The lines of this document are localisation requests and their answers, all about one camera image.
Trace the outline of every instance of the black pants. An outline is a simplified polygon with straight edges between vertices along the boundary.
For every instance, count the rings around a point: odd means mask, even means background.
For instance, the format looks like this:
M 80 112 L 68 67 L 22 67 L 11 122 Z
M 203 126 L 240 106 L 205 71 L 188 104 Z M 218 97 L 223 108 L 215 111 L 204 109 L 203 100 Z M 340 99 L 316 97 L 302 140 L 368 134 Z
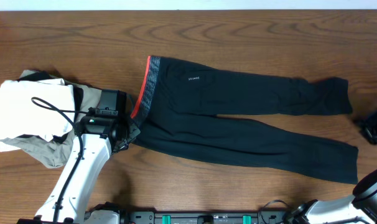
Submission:
M 336 182 L 357 183 L 358 149 L 247 119 L 216 114 L 351 113 L 348 82 L 229 72 L 149 57 L 131 115 L 136 144 L 172 156 L 234 166 L 272 167 Z

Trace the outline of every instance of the wooden table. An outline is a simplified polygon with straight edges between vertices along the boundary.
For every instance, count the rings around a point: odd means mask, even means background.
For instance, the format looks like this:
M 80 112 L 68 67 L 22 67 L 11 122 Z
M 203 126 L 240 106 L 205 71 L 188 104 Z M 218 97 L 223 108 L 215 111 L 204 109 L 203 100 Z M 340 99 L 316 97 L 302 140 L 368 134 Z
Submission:
M 36 69 L 137 96 L 148 55 L 310 81 L 346 78 L 352 115 L 246 118 L 357 146 L 359 178 L 377 168 L 377 147 L 351 122 L 377 108 L 377 11 L 0 12 L 0 84 Z M 0 223 L 32 218 L 61 171 L 22 151 L 0 153 Z M 107 162 L 89 206 L 256 210 L 273 199 L 298 205 L 340 198 L 353 187 L 132 146 Z

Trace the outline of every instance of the clothing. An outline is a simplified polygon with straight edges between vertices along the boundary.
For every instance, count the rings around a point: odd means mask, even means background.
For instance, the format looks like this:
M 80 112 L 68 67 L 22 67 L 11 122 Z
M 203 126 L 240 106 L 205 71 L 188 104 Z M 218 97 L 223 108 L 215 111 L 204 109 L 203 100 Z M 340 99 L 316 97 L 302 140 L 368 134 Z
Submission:
M 0 139 L 31 134 L 51 141 L 53 135 L 63 136 L 72 130 L 72 125 L 56 111 L 33 104 L 33 96 L 52 102 L 61 110 L 75 107 L 71 85 L 6 80 L 0 87 Z M 74 114 L 67 116 L 74 119 Z
M 355 184 L 354 146 L 259 121 L 216 116 L 351 113 L 347 90 L 348 81 L 341 78 L 309 83 L 151 56 L 131 115 L 141 129 L 135 144 L 186 159 L 272 167 Z
M 31 74 L 27 72 L 27 70 L 23 72 L 21 77 L 25 77 L 26 75 L 33 75 L 33 77 L 38 78 L 38 74 Z M 40 74 L 38 79 L 32 79 L 32 81 L 39 81 L 42 78 L 53 78 L 53 76 L 47 77 L 46 75 L 48 74 Z M 88 111 L 90 107 L 96 107 L 100 101 L 101 90 L 90 88 L 85 85 L 70 83 L 68 81 L 65 81 L 65 84 L 73 85 L 74 90 L 76 90 L 74 91 L 74 100 L 75 106 L 79 106 L 79 108 L 75 108 L 75 110 Z M 75 122 L 81 120 L 84 116 L 84 114 L 77 114 L 75 116 Z M 70 131 L 68 134 L 62 136 L 62 138 L 63 140 L 60 141 L 58 137 L 54 136 L 52 141 L 47 142 L 38 136 L 19 136 L 18 138 L 6 138 L 0 141 L 8 146 L 22 149 L 33 158 L 43 163 L 47 168 L 57 168 L 64 166 L 67 163 L 68 158 L 70 157 L 75 134 L 73 131 Z

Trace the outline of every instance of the gray cloth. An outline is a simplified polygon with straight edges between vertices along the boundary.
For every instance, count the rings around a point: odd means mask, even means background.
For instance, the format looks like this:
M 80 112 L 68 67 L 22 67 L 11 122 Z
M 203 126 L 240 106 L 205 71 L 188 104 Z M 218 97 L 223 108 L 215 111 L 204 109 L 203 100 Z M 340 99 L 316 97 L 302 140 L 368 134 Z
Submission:
M 24 71 L 21 77 L 30 75 L 31 73 Z M 91 107 L 96 107 L 100 101 L 101 90 L 90 88 L 85 85 L 79 85 L 65 81 L 66 85 L 75 85 L 83 90 L 83 99 L 81 104 L 81 111 L 88 111 Z M 77 121 L 84 117 L 84 114 L 77 116 Z M 37 136 L 31 138 L 14 138 L 3 139 L 1 142 L 21 148 L 33 158 L 37 159 L 47 168 L 58 168 L 64 166 L 71 154 L 73 139 L 75 138 L 74 131 L 70 131 L 66 140 L 59 144 L 54 141 L 47 142 Z

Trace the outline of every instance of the red trim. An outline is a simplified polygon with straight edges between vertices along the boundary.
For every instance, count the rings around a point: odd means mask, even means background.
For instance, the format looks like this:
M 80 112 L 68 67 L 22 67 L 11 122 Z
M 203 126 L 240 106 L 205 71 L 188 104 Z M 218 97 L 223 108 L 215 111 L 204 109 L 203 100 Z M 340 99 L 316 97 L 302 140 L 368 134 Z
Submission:
M 133 110 L 133 112 L 131 114 L 131 118 L 132 119 L 137 115 L 137 112 L 139 112 L 140 103 L 141 103 L 141 100 L 142 100 L 143 94 L 144 94 L 144 88 L 146 87 L 147 74 L 149 73 L 150 59 L 151 59 L 151 56 L 149 56 L 147 58 L 146 74 L 144 75 L 143 84 L 141 85 L 139 98 L 137 99 L 136 105 L 134 106 L 134 110 Z

